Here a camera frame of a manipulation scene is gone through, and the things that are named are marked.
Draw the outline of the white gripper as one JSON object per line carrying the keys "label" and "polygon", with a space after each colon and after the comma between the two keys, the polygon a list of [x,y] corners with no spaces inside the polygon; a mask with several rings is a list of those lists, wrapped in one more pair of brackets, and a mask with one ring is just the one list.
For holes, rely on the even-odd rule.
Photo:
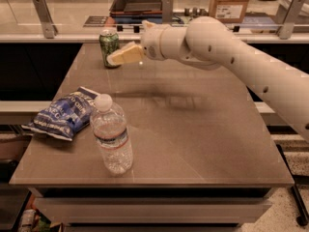
{"label": "white gripper", "polygon": [[107,56],[107,62],[112,66],[135,63],[143,59],[144,54],[152,59],[163,61],[166,57],[161,50],[163,32],[170,27],[169,24],[155,24],[148,20],[143,20],[144,33],[141,36],[141,45],[135,41],[125,44],[121,49],[116,50]]}

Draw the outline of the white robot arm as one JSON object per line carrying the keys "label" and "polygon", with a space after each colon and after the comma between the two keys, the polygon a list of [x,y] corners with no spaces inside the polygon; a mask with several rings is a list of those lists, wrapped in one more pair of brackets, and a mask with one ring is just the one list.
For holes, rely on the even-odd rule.
{"label": "white robot arm", "polygon": [[143,22],[140,42],[107,57],[111,65],[176,60],[201,70],[232,72],[290,127],[309,141],[309,75],[238,39],[220,21],[203,16],[185,26]]}

